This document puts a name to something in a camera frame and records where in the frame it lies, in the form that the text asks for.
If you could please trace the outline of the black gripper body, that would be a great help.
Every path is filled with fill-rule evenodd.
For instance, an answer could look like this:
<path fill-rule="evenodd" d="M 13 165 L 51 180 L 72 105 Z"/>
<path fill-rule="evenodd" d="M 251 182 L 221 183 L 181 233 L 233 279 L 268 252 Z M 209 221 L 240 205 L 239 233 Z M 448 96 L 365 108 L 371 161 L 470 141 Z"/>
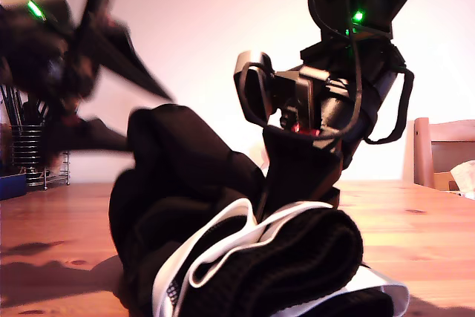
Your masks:
<path fill-rule="evenodd" d="M 296 134 L 311 137 L 333 135 L 348 126 L 353 115 L 354 103 L 343 97 L 325 97 L 321 102 L 315 102 L 315 122 L 312 127 L 305 119 L 298 116 L 297 106 L 289 102 L 281 111 L 281 127 Z M 363 108 L 360 109 L 354 126 L 342 137 L 341 153 L 343 169 L 353 161 L 353 155 L 368 132 L 368 116 Z"/>

